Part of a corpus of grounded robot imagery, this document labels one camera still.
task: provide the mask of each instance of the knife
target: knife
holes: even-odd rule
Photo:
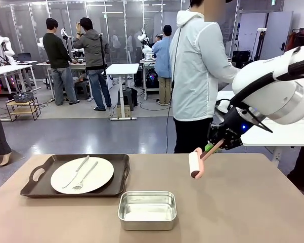
[[[66,186],[63,186],[62,189],[66,188],[69,184],[71,184],[71,182],[75,179],[75,177],[77,176],[77,173],[79,173],[79,170],[81,169],[81,167],[85,164],[85,162],[87,162],[89,160],[90,156],[88,155],[84,160],[83,162],[80,164],[80,166],[76,169],[75,171],[75,175],[73,177],[73,179],[66,185]]]

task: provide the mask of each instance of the gray door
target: gray door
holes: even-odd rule
[[[267,32],[263,42],[261,60],[280,56],[284,53],[291,29],[293,12],[269,14]]]

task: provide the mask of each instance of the white plate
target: white plate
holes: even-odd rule
[[[94,191],[105,185],[111,179],[114,172],[113,165],[104,158],[90,157],[79,170],[79,173],[72,183],[66,188],[62,188],[72,180],[72,178],[75,176],[76,169],[80,166],[84,159],[85,157],[71,160],[55,170],[51,177],[52,187],[56,191],[64,194],[81,194]],[[74,190],[73,187],[83,179],[96,161],[98,161],[98,164],[83,181],[83,187],[80,190]]]

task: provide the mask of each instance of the bare foot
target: bare foot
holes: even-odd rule
[[[4,155],[0,166],[5,166],[6,164],[8,164],[10,155],[11,155],[11,153],[8,153],[8,154]]]

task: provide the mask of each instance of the black sweater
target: black sweater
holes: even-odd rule
[[[42,39],[45,51],[51,63],[51,68],[69,67],[72,61],[63,42],[53,33],[46,33]]]

